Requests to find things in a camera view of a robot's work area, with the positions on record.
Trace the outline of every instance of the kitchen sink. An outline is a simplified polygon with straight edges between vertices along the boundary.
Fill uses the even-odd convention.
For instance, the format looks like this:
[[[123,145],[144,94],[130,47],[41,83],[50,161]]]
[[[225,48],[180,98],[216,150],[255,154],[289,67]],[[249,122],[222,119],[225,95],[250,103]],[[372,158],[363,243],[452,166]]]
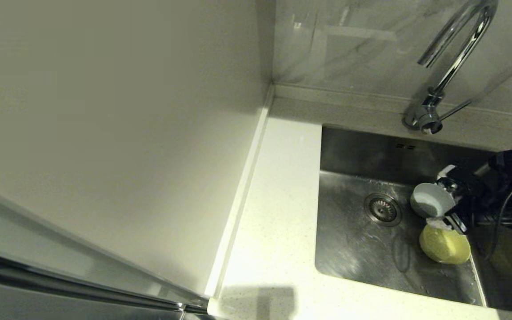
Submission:
[[[323,127],[315,266],[326,275],[467,304],[512,310],[512,231],[491,260],[491,227],[468,236],[465,264],[439,264],[421,250],[425,221],[412,190],[448,164],[480,168],[492,152]]]

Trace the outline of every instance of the chrome faucet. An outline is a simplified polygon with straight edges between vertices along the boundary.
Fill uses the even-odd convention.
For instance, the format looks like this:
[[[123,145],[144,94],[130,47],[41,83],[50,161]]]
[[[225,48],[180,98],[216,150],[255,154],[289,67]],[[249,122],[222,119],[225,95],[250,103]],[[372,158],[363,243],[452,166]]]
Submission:
[[[438,104],[444,97],[445,87],[447,87],[453,76],[459,71],[461,65],[467,60],[491,24],[493,16],[495,16],[497,5],[498,0],[468,0],[466,4],[457,10],[453,17],[451,17],[447,24],[441,29],[428,49],[426,49],[426,52],[418,60],[418,64],[429,68],[432,67],[467,22],[471,20],[473,16],[479,14],[473,31],[439,84],[435,88],[430,87],[428,89],[428,96],[423,103],[412,108],[404,117],[403,121],[407,127],[414,130],[421,130],[425,134],[435,134],[443,127],[441,122],[445,118],[465,108],[472,102],[471,100],[467,100],[442,116],[439,116],[436,110]]]

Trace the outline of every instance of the backsplash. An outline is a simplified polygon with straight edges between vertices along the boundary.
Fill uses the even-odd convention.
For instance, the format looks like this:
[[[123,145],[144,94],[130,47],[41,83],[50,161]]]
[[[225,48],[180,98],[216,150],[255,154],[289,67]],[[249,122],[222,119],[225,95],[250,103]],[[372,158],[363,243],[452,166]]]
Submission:
[[[274,80],[421,99],[437,83],[474,20],[434,67],[416,62],[465,0],[278,0]],[[445,90],[445,103],[512,113],[512,0],[500,0],[477,48]]]

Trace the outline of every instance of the speckled countertop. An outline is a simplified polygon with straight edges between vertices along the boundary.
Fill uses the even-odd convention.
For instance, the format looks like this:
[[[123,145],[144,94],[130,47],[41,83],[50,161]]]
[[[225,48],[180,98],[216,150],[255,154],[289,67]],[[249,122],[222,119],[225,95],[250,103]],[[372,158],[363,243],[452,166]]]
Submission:
[[[276,99],[221,294],[211,299],[209,313],[228,320],[512,320],[512,312],[381,288],[316,270],[321,124],[325,122],[399,136],[412,134],[400,127],[398,113]],[[451,131],[440,139],[452,141],[460,134]],[[501,136],[491,141],[476,136],[462,144],[491,149],[512,145],[511,132]]]

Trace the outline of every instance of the black hose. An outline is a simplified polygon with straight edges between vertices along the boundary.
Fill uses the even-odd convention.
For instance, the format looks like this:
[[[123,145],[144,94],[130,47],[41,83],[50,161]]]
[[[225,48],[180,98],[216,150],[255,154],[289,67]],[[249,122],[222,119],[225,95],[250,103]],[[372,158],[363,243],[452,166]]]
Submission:
[[[497,243],[499,242],[499,229],[501,227],[501,219],[503,218],[505,208],[507,207],[507,204],[511,200],[511,198],[512,198],[512,190],[505,197],[505,199],[503,201],[503,205],[501,206],[501,209],[499,210],[499,215],[497,216],[497,221],[495,223],[495,229],[493,229],[493,239],[492,239],[491,249],[489,250],[489,253],[485,256],[486,260],[491,259],[491,257],[495,253],[495,249],[497,248]]]

